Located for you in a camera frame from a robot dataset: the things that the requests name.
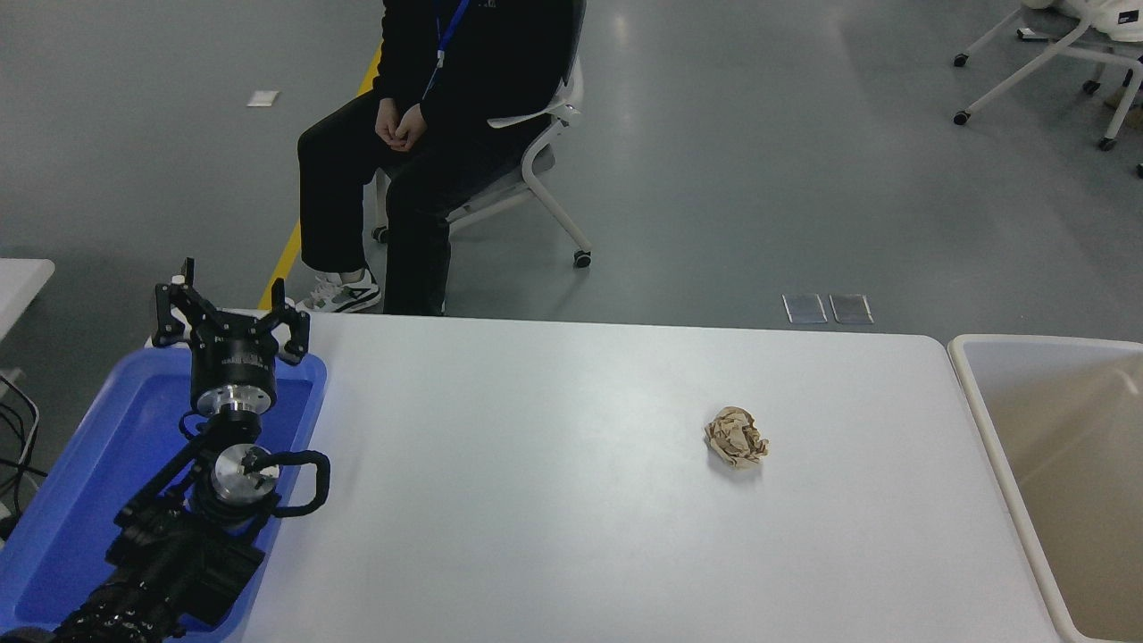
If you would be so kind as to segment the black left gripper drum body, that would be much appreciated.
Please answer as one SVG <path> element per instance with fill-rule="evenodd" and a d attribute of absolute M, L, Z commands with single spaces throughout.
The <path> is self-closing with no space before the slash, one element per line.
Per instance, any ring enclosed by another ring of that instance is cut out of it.
<path fill-rule="evenodd" d="M 274 361 L 278 341 L 269 330 L 258 330 L 259 318 L 222 313 L 211 318 L 189 318 L 189 349 L 192 353 L 191 397 L 203 397 L 225 386 L 259 389 L 277 397 Z"/>

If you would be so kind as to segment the person's right hand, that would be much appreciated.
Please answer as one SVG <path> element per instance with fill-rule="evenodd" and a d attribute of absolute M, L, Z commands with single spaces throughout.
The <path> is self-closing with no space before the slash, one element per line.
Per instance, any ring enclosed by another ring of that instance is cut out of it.
<path fill-rule="evenodd" d="M 397 106 L 395 99 L 389 97 L 379 99 L 374 130 L 379 136 L 379 140 L 389 148 L 397 151 L 403 151 L 405 148 L 403 139 L 397 135 L 402 120 L 403 113 Z"/>

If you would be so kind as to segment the person's left hand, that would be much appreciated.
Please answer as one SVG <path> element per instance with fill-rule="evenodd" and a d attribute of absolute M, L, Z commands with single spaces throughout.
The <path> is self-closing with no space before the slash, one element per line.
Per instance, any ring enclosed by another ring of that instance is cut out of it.
<path fill-rule="evenodd" d="M 405 111 L 403 116 L 395 124 L 395 132 L 393 132 L 393 138 L 389 143 L 389 146 L 399 152 L 409 152 L 423 138 L 426 130 L 427 123 L 421 105 L 414 104 Z"/>

